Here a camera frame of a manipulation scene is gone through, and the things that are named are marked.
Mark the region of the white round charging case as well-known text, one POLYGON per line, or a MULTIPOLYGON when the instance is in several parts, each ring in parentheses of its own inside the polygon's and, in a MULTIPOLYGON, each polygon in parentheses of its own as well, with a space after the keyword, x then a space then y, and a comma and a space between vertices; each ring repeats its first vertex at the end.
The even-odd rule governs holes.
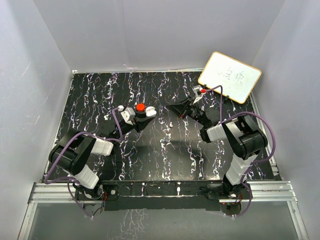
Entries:
POLYGON ((145 114, 148 118, 154 118, 157 114, 155 107, 149 106, 145 109, 145 114))

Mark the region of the orange charging case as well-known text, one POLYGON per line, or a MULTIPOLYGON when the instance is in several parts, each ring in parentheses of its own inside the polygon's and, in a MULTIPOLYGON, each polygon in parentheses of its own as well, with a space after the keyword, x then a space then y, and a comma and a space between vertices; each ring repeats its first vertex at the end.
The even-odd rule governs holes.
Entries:
POLYGON ((144 112, 146 110, 146 106, 143 103, 139 103, 136 105, 136 110, 138 112, 144 112))

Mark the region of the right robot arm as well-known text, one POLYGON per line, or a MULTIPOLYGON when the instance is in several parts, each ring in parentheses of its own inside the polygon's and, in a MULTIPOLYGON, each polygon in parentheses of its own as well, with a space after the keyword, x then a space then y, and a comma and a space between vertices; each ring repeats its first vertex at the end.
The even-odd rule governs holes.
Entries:
POLYGON ((227 140, 233 151, 232 161, 223 176, 220 186, 207 185, 201 192, 210 197, 235 198, 246 187, 247 171, 250 170, 257 156, 268 145, 268 139, 257 123, 252 119, 261 117, 253 112, 240 112, 224 121, 220 112, 214 108, 200 109, 193 103, 194 97, 166 105, 166 108, 178 118, 189 117, 202 125, 201 139, 206 143, 227 140))

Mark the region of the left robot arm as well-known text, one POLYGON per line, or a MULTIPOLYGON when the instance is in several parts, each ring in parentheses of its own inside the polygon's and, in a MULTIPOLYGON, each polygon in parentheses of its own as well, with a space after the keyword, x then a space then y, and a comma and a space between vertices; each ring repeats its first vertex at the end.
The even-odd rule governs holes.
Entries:
POLYGON ((152 106, 145 110, 119 106, 112 111, 115 127, 108 134, 95 135, 69 130, 49 153, 48 160, 52 166, 47 172, 45 183, 49 183, 52 170, 58 167, 69 175, 67 179, 72 181, 73 187, 80 193, 93 200, 99 199, 104 188, 97 174, 87 164, 90 155, 112 155, 125 134, 132 130, 141 132, 156 114, 152 106))

